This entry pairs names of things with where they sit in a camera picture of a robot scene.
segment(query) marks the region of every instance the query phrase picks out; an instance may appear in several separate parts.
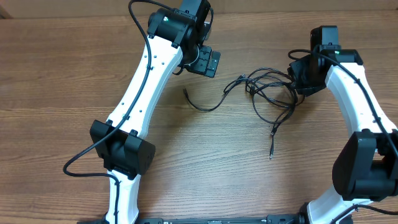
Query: wooden table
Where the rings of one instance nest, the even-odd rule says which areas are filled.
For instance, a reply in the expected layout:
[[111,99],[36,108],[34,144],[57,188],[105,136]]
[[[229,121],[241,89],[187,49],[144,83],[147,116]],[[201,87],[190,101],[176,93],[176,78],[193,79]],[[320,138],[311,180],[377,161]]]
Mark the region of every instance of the wooden table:
[[[140,17],[143,25],[147,17]],[[328,90],[306,99],[275,137],[243,86],[214,112],[222,89],[259,67],[286,71],[287,52],[308,49],[320,25],[339,27],[345,49],[357,49],[368,82],[398,123],[398,11],[216,14],[206,43],[222,53],[216,78],[173,76],[154,111],[147,140],[155,159],[142,177],[144,217],[263,217],[295,213],[331,185],[331,168],[348,140]],[[75,223],[108,210],[109,180],[73,178],[64,163],[91,144],[94,119],[105,121],[140,61],[144,41],[129,17],[0,20],[0,223]],[[283,90],[273,90],[279,95]],[[263,103],[274,119],[280,111]],[[105,172],[91,152],[75,172]],[[398,209],[396,198],[375,204]],[[362,210],[356,223],[397,223]]]

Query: cable connector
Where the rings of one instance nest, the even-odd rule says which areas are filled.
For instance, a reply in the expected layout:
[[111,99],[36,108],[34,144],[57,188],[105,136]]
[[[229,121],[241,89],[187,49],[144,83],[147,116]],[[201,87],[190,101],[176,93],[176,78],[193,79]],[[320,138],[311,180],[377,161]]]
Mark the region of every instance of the cable connector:
[[183,88],[182,92],[184,93],[185,97],[188,99],[188,91],[187,91],[187,89]]
[[237,82],[236,82],[236,84],[238,85],[238,84],[241,84],[243,81],[241,80],[242,78],[246,78],[246,75],[245,74],[242,74],[242,75],[240,75],[236,80],[237,80]]
[[273,155],[274,155],[274,137],[272,136],[272,144],[271,144],[271,148],[269,149],[269,160],[272,159]]
[[277,131],[277,130],[278,130],[278,127],[272,128],[271,136],[274,136],[274,135],[276,134],[276,131]]
[[247,87],[249,88],[249,94],[251,96],[254,96],[256,94],[256,87],[253,84],[251,84],[250,86],[247,85]]

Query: black metal base plate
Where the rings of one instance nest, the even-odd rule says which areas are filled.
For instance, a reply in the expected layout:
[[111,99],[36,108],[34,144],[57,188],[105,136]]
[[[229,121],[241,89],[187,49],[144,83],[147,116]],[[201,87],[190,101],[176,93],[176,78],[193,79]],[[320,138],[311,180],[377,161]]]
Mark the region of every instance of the black metal base plate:
[[190,218],[163,220],[161,218],[144,218],[135,224],[299,224],[298,215],[268,215],[262,218]]

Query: electrical cable bundle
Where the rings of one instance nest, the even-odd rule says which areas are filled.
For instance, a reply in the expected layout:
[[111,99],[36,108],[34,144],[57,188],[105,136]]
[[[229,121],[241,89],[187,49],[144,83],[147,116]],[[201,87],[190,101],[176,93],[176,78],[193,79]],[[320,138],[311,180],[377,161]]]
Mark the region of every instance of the electrical cable bundle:
[[[252,77],[253,75],[255,75],[258,72],[264,72],[264,73],[257,77]],[[288,81],[285,82],[282,80],[282,78],[288,79]],[[263,80],[271,80],[271,82],[266,83]],[[188,102],[194,108],[196,108],[200,111],[210,112],[210,111],[217,109],[224,102],[225,98],[231,92],[231,90],[233,88],[237,87],[242,82],[245,83],[246,92],[248,92],[251,95],[253,109],[256,112],[256,114],[258,115],[258,117],[260,117],[263,121],[265,121],[269,124],[272,124],[272,131],[271,131],[272,144],[271,144],[271,148],[269,151],[269,159],[272,159],[272,156],[274,154],[274,136],[275,136],[279,126],[293,115],[293,112],[294,112],[296,106],[303,103],[303,101],[305,99],[305,97],[303,96],[303,97],[301,97],[301,100],[299,101],[297,92],[292,87],[293,80],[288,74],[285,74],[279,70],[276,70],[274,68],[269,68],[269,67],[258,68],[257,70],[250,73],[247,78],[246,78],[245,74],[243,74],[243,75],[239,76],[237,79],[235,79],[234,81],[232,81],[231,83],[229,83],[224,88],[222,99],[215,107],[210,108],[210,109],[203,109],[203,108],[195,105],[194,103],[192,103],[192,101],[189,99],[187,89],[184,88],[183,93],[184,93],[186,99],[188,100]],[[290,98],[292,99],[291,102],[273,99],[271,97],[268,97],[265,93],[266,88],[283,87],[283,86],[286,87],[286,89],[288,90]],[[255,104],[255,102],[256,102],[255,96],[256,95],[266,99],[266,101],[268,101],[270,104],[280,108],[282,110],[281,114],[278,115],[278,117],[272,121],[265,119],[263,116],[261,116],[260,113],[258,112],[258,110],[256,108],[256,104]]]

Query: black cable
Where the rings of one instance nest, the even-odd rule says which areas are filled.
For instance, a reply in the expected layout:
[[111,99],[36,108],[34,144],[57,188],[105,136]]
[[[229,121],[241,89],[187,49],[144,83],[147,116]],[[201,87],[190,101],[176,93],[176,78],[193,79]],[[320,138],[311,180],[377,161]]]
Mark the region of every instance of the black cable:
[[386,137],[386,139],[387,139],[387,142],[389,143],[389,145],[390,145],[390,147],[391,147],[391,149],[392,149],[392,152],[394,153],[396,159],[398,159],[398,151],[397,151],[397,148],[396,148],[395,144],[392,142],[392,139],[390,138],[390,135],[388,134],[388,132],[386,131],[386,129],[385,129],[384,126],[382,125],[381,119],[380,119],[380,117],[377,115],[377,112],[376,112],[376,109],[375,109],[374,106],[373,106],[372,100],[371,100],[371,98],[370,98],[368,92],[366,91],[365,87],[364,87],[363,84],[361,83],[361,80],[358,79],[358,78],[356,78],[354,74],[352,74],[346,67],[342,66],[342,64],[340,64],[339,62],[333,60],[333,59],[330,58],[330,57],[327,57],[326,55],[320,54],[320,53],[316,53],[316,52],[313,52],[313,51],[310,51],[310,50],[305,50],[305,49],[296,49],[296,50],[291,50],[291,51],[288,53],[289,58],[295,60],[295,57],[291,56],[291,54],[292,54],[292,53],[296,53],[296,52],[303,52],[303,53],[315,54],[316,56],[319,56],[319,57],[321,57],[321,58],[324,58],[324,59],[330,61],[330,62],[333,63],[334,65],[339,66],[344,72],[346,72],[346,73],[348,74],[348,76],[350,76],[350,77],[354,80],[354,82],[356,82],[356,83],[359,85],[360,89],[361,89],[362,92],[363,92],[363,95],[365,96],[366,101],[368,102],[369,108],[370,108],[370,110],[372,111],[372,114],[373,114],[373,116],[374,116],[375,122],[376,122],[377,125],[379,126],[381,132],[385,135],[385,137]]
[[210,29],[211,29],[211,25],[213,24],[214,10],[213,10],[212,7],[210,8],[210,14],[211,14],[211,19],[210,19],[210,23],[209,23],[209,30],[207,31],[205,37],[209,34]]
[[182,67],[180,67],[180,70],[177,72],[177,73],[174,73],[173,72],[173,74],[174,75],[179,75],[179,74],[181,74],[183,71],[184,71],[184,67],[183,67],[184,65],[182,65]]
[[390,212],[390,211],[386,211],[380,208],[375,208],[369,205],[353,205],[350,208],[348,208],[347,210],[345,210],[343,213],[341,213],[340,215],[338,215],[335,219],[333,219],[331,221],[330,224],[335,224],[338,220],[342,219],[343,217],[345,217],[346,215],[348,215],[349,213],[351,213],[353,210],[357,210],[358,208],[366,208],[375,212],[379,212],[381,214],[385,214],[385,215],[398,215],[398,212]]
[[105,140],[107,140],[109,137],[111,137],[122,125],[123,123],[127,120],[127,118],[129,117],[130,112],[132,111],[134,105],[137,103],[137,100],[139,99],[146,81],[148,79],[149,76],[149,72],[150,72],[150,68],[151,68],[151,64],[152,64],[152,52],[150,50],[150,45],[149,45],[149,41],[148,38],[146,36],[146,33],[144,31],[144,29],[141,27],[140,23],[138,22],[137,18],[135,17],[133,11],[132,11],[132,4],[134,2],[147,2],[147,3],[151,3],[151,4],[155,4],[158,5],[160,7],[164,7],[166,9],[171,9],[168,6],[165,6],[161,3],[155,2],[155,1],[144,1],[144,0],[131,0],[129,2],[129,12],[130,12],[130,16],[132,17],[133,21],[136,23],[140,33],[142,34],[142,36],[144,37],[146,46],[147,46],[147,51],[148,51],[148,66],[147,66],[147,70],[144,76],[144,79],[141,83],[141,86],[137,92],[136,97],[134,98],[134,100],[132,101],[129,109],[127,110],[126,114],[123,116],[122,120],[120,121],[120,123],[109,133],[107,134],[104,138],[100,139],[98,142],[92,144],[91,146],[87,147],[85,150],[79,152],[77,155],[73,156],[73,158],[71,158],[64,166],[63,166],[63,172],[66,175],[72,176],[72,177],[109,177],[112,178],[115,181],[115,185],[116,185],[116,199],[115,199],[115,206],[114,206],[114,222],[115,224],[118,224],[118,203],[119,203],[119,192],[120,192],[120,185],[119,185],[119,180],[117,177],[115,177],[114,175],[110,175],[110,174],[104,174],[104,173],[90,173],[90,174],[76,174],[76,173],[72,173],[67,171],[68,166],[70,164],[72,164],[73,162],[75,162],[77,159],[79,159],[81,156],[85,155],[87,152],[90,152],[92,149],[94,149],[97,145],[101,144],[102,142],[104,142]]
[[[267,71],[266,73],[259,75],[258,77],[254,77],[251,78],[254,74],[256,74],[257,72],[260,71]],[[284,82],[282,81],[282,79],[280,79],[279,77],[276,77],[274,75],[271,74],[276,74],[279,76],[282,76],[286,79],[288,79],[288,82]],[[275,82],[270,82],[270,83],[263,83],[260,80],[261,79],[273,79],[276,80]],[[195,105],[194,103],[192,103],[192,101],[189,99],[189,95],[188,95],[188,91],[187,89],[183,89],[183,93],[187,99],[187,101],[197,110],[200,111],[205,111],[205,112],[210,112],[213,111],[215,109],[217,109],[225,100],[226,96],[231,92],[231,90],[233,88],[235,88],[236,86],[238,86],[239,84],[241,84],[242,82],[245,83],[245,87],[246,87],[246,91],[248,93],[250,93],[250,95],[252,96],[252,104],[253,104],[253,108],[254,111],[256,112],[256,114],[258,115],[258,117],[260,117],[263,121],[272,124],[272,131],[271,131],[271,136],[272,136],[272,144],[271,144],[271,148],[270,148],[270,152],[269,152],[269,159],[272,159],[273,153],[274,153],[274,136],[276,134],[276,131],[278,129],[278,127],[280,126],[280,124],[282,124],[284,121],[286,121],[287,119],[289,119],[291,117],[291,115],[294,112],[294,109],[296,106],[298,106],[299,104],[301,104],[304,101],[304,97],[302,98],[302,100],[299,102],[298,100],[298,96],[297,93],[295,91],[295,89],[291,86],[292,85],[292,78],[290,76],[288,76],[287,74],[284,74],[283,72],[276,70],[274,68],[269,68],[269,67],[264,67],[264,68],[258,68],[257,70],[253,71],[252,73],[250,73],[248,75],[248,77],[245,77],[245,74],[239,76],[236,80],[232,81],[231,83],[229,83],[223,90],[223,97],[220,100],[220,102],[210,108],[210,109],[203,109],[198,107],[197,105]],[[269,98],[265,93],[264,93],[264,89],[268,88],[268,87],[281,87],[284,86],[288,89],[291,98],[293,99],[291,103],[289,102],[284,102],[284,101],[280,101],[280,100],[276,100],[273,98]],[[270,121],[268,119],[263,118],[257,108],[256,108],[256,104],[255,104],[255,100],[254,100],[254,96],[255,95],[259,95],[263,98],[265,98],[269,103],[279,107],[279,108],[283,108],[283,112],[281,112],[281,114],[274,120],[274,121]]]

